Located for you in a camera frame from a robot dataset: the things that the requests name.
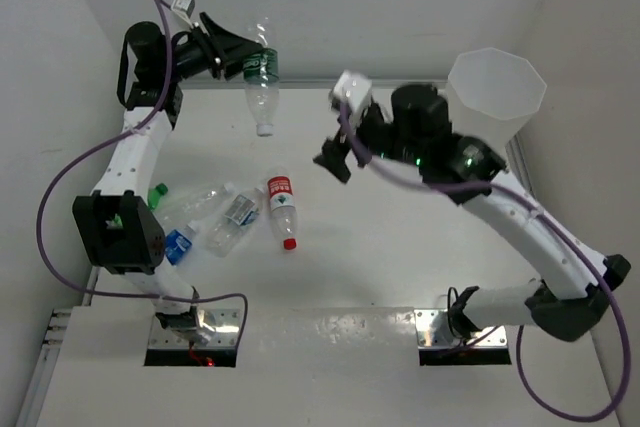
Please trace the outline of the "green label clear bottle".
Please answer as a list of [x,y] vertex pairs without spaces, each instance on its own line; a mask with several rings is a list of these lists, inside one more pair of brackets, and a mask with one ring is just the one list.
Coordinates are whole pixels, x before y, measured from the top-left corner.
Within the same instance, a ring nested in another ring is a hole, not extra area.
[[270,137],[274,135],[274,118],[280,100],[279,59],[271,19],[256,18],[249,25],[248,36],[259,43],[262,50],[244,61],[245,98],[256,124],[256,135]]

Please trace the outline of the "red label clear bottle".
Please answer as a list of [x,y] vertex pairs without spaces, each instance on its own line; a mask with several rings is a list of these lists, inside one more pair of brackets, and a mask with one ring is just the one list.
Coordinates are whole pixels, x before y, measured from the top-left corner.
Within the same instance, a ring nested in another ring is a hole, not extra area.
[[284,167],[272,168],[266,177],[272,231],[285,251],[297,247],[297,210],[291,178]]

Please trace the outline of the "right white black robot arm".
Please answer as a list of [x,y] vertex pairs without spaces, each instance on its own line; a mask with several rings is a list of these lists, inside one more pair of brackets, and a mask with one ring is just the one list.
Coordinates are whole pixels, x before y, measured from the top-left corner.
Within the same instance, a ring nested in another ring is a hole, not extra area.
[[337,132],[324,142],[316,164],[342,183],[351,176],[350,153],[360,167],[373,157],[413,165],[423,184],[484,221],[537,271],[522,286],[466,288],[447,310],[452,336],[469,339],[494,325],[533,325],[574,342],[599,323],[610,306],[606,293],[624,281],[629,262],[577,242],[529,196],[499,153],[455,132],[447,100],[435,85],[396,88],[390,120],[367,83],[335,86],[328,98],[334,111],[347,115],[361,146],[353,150],[349,136]]

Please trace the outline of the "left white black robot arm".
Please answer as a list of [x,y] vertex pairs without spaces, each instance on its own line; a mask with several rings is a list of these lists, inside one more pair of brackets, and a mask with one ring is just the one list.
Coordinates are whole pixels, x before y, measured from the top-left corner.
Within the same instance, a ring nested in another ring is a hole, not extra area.
[[148,207],[147,193],[180,113],[180,82],[205,71],[229,80],[262,49],[206,13],[175,36],[149,21],[131,26],[124,36],[117,87],[125,108],[123,129],[105,173],[91,194],[77,197],[72,206],[90,263],[151,296],[160,325],[191,344],[206,344],[214,329],[197,304],[197,290],[166,259],[166,236]]

